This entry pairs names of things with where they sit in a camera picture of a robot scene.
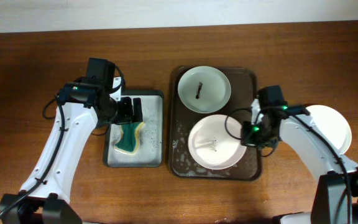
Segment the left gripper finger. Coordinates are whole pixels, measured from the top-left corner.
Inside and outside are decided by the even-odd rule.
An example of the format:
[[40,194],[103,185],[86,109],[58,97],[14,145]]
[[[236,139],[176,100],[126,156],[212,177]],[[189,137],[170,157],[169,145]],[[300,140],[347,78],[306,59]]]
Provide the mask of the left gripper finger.
[[133,105],[130,97],[125,97],[126,121],[131,122],[133,117]]
[[133,98],[133,122],[143,122],[142,101],[140,98]]

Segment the green yellow sponge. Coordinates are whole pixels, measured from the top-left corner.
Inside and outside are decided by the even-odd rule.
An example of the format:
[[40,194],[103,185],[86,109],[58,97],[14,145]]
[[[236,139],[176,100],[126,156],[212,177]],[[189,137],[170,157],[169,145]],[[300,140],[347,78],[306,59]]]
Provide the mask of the green yellow sponge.
[[124,154],[134,155],[140,146],[140,132],[143,126],[144,122],[121,125],[121,138],[114,148]]

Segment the pink white plate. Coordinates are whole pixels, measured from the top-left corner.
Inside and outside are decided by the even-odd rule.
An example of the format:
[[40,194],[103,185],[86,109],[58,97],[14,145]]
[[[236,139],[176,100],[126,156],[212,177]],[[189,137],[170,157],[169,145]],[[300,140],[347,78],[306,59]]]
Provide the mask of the pink white plate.
[[192,158],[202,167],[212,170],[229,168],[239,162],[247,148],[236,138],[241,124],[222,114],[207,116],[198,121],[188,136]]

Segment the white plate front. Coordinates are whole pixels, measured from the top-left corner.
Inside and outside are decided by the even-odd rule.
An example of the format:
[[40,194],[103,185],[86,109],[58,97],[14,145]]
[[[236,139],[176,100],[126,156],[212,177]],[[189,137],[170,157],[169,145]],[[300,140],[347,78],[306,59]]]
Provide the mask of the white plate front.
[[336,147],[338,154],[345,154],[352,142],[351,127],[345,117],[335,109],[324,105],[311,105],[310,112],[316,127]]

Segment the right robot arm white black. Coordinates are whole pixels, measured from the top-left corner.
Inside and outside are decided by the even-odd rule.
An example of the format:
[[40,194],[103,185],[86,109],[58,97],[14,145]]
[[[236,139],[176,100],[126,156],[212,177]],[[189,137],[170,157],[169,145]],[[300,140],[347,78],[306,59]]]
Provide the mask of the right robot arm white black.
[[241,144],[262,150],[289,145],[317,180],[310,212],[288,213],[274,223],[358,223],[358,164],[341,154],[304,106],[256,106],[242,125]]

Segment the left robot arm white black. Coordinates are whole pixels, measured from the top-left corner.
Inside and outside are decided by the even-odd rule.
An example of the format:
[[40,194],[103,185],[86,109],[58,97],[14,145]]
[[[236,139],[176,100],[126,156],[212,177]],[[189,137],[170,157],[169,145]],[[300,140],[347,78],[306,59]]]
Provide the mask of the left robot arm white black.
[[0,223],[81,223],[70,207],[73,178],[96,128],[142,121],[140,98],[112,98],[122,86],[68,82],[55,95],[55,121],[41,156],[18,194],[0,201]]

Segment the small black soapy tray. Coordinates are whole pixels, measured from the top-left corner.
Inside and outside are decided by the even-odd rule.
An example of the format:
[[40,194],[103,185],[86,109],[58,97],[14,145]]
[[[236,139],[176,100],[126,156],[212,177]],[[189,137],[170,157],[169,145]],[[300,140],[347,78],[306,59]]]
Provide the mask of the small black soapy tray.
[[122,96],[140,98],[144,125],[139,131],[139,147],[133,154],[115,147],[122,137],[121,127],[110,125],[105,135],[103,163],[107,167],[158,167],[163,159],[163,100],[160,90],[126,90]]

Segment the large brown serving tray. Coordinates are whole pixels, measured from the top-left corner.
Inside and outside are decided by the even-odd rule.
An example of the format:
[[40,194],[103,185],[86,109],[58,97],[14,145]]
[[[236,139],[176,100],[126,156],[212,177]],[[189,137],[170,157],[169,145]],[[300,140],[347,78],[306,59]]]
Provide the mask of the large brown serving tray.
[[[178,83],[190,66],[176,68],[171,75],[170,86],[170,131],[168,166],[171,173],[187,179],[257,180],[262,173],[262,157],[259,150],[248,148],[233,166],[223,170],[211,170],[199,165],[190,155],[188,135],[191,128],[206,114],[188,109],[178,95]],[[257,80],[253,71],[239,67],[219,67],[231,84],[231,97],[218,114],[227,115],[235,109],[250,106],[257,94]]]

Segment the pale green plate top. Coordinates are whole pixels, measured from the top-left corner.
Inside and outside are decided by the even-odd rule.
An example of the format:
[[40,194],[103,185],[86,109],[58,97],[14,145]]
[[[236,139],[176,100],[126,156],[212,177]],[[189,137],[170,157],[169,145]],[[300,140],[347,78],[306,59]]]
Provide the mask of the pale green plate top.
[[186,71],[178,81],[181,102],[196,113],[214,113],[222,109],[231,97],[231,84],[222,71],[198,66]]

